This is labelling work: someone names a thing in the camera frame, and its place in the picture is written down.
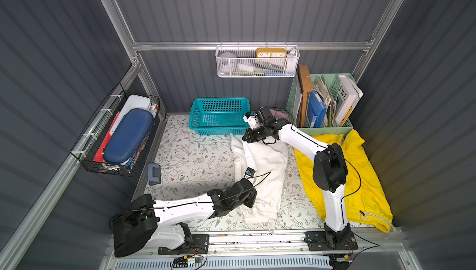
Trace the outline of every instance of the gray corrugated wall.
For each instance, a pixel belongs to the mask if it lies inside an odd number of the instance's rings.
[[[246,97],[252,109],[284,108],[293,78],[220,78],[214,51],[142,51],[168,112],[189,112],[193,100]],[[350,73],[361,51],[301,52],[311,73]]]
[[[129,67],[99,0],[0,0],[0,249]],[[133,190],[133,179],[79,170],[18,269],[68,269],[54,263],[71,257],[76,267],[96,266],[90,257],[109,241],[101,217]],[[40,264],[27,267],[33,261]]]
[[[476,262],[476,0],[406,0],[352,122],[424,269]]]
[[[117,0],[135,41],[364,41],[388,0]]]
[[[369,40],[389,0],[117,0],[142,42]],[[313,73],[351,73],[359,51],[302,51]],[[217,76],[213,52],[143,52],[168,112],[198,97],[244,96],[251,107],[284,107],[292,79]]]

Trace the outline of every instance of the white container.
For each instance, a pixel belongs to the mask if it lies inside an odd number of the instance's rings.
[[[294,77],[299,61],[296,45],[270,45],[286,50],[285,58],[256,58],[256,46],[218,45],[215,51],[217,74],[219,77]]]
[[[124,106],[122,106],[122,109],[121,109],[121,111],[119,113],[119,116],[117,117],[116,121],[111,126],[109,134],[110,135],[114,134],[114,131],[116,130],[120,121],[122,120],[124,115],[126,115],[130,110],[135,109],[135,108],[149,110],[150,105],[151,105],[151,101],[150,101],[149,98],[146,98],[145,96],[140,96],[140,95],[130,95],[127,98],[127,101],[124,104]]]

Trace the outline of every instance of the pink object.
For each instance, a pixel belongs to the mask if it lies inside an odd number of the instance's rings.
[[[277,119],[284,118],[289,120],[289,115],[286,112],[276,111],[274,109],[270,109],[270,111],[271,114]]]

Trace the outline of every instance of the red folder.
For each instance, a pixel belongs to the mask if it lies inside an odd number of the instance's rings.
[[[118,112],[118,113],[116,114],[116,117],[115,117],[114,120],[112,121],[112,124],[111,124],[111,126],[109,127],[109,130],[108,130],[108,132],[106,133],[106,136],[104,137],[104,140],[102,141],[101,146],[99,147],[98,151],[97,151],[96,154],[94,155],[93,161],[95,161],[95,162],[104,162],[104,159],[102,158],[102,152],[104,151],[104,148],[106,147],[106,144],[109,142],[109,139],[111,138],[111,135],[109,134],[109,131],[111,130],[112,125],[116,122],[116,119],[118,118],[119,113],[120,113],[120,112]]]

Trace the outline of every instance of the plastic basket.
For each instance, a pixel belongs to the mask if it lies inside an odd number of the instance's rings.
[[[329,91],[332,94],[332,96],[336,98],[339,91],[339,86],[340,86],[339,75],[345,75],[349,77],[350,79],[354,80],[354,77],[352,77],[351,74],[311,74],[311,81],[314,82],[314,79],[316,77],[321,77],[324,83],[329,88]],[[288,112],[294,111],[294,96],[296,95],[297,85],[298,83],[295,77],[293,79],[293,84],[291,86],[291,91],[289,93],[288,105],[286,106],[286,110]],[[350,133],[350,131],[353,128],[354,126],[352,125],[349,119],[347,119],[344,125],[341,127],[311,128],[309,127],[309,121],[306,118],[304,122],[304,128],[299,128],[299,130],[311,136],[324,135],[324,134],[334,134],[334,135],[343,134],[344,136],[347,136],[347,134]]]
[[[219,77],[294,77],[299,61],[296,45],[273,45],[282,47],[287,57],[256,58],[256,46],[219,45],[215,51],[217,74]],[[233,53],[235,57],[222,57],[223,53]]]
[[[193,101],[188,127],[203,135],[242,135],[249,127],[243,116],[247,98],[200,98]]]

